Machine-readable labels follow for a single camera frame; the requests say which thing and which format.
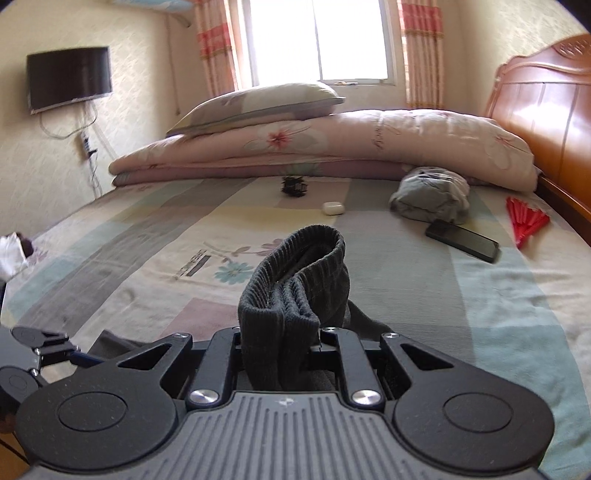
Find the mobile phone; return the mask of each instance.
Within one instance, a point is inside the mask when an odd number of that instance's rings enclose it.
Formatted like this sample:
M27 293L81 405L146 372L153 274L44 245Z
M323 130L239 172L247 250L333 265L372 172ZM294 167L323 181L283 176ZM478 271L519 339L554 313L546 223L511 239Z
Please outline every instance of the mobile phone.
M443 220L435 220L425 235L488 263L493 263L499 254L498 242Z

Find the pillowcase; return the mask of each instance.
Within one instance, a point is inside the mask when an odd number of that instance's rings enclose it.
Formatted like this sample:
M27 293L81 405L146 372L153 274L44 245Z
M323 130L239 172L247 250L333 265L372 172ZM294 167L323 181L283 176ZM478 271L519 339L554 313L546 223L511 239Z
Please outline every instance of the pillowcase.
M247 125L327 116L343 103L324 83L284 83L255 87L212 98L195 107L166 136L197 137Z

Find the wooden bed frame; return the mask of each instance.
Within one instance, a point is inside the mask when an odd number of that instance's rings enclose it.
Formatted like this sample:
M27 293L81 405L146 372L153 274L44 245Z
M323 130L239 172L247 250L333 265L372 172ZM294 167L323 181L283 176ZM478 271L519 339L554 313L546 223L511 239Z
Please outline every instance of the wooden bed frame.
M485 116L529 144L536 193L591 245L591 35L499 67Z

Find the dark gray sock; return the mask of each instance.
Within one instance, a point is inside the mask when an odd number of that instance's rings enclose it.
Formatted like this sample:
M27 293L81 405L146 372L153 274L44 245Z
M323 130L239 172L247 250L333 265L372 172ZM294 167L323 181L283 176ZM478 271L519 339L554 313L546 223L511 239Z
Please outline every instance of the dark gray sock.
M340 232L312 225L257 267L238 304L242 359L256 390L325 390L329 377L301 370L319 328L348 328L373 340L391 331L348 301L344 258Z

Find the textured wallpaper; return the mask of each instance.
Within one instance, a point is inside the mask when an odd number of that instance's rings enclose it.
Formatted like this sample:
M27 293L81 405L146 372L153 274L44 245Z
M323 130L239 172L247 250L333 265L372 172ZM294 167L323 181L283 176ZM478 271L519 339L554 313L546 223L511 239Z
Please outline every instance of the textured wallpaper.
M181 110L202 98L203 73L191 42L193 29L170 24ZM15 0L0 13L0 234L35 235L93 199L87 164L77 139L47 138L28 113L25 58L58 48L109 46L112 96L95 101L97 124L119 155L162 138L176 121L166 43L166 16L112 5L107 0ZM44 114L63 134L80 125L80 107ZM111 159L94 131L98 175L111 188Z
M585 32L556 0L457 0L468 62L471 113L482 114L496 69Z

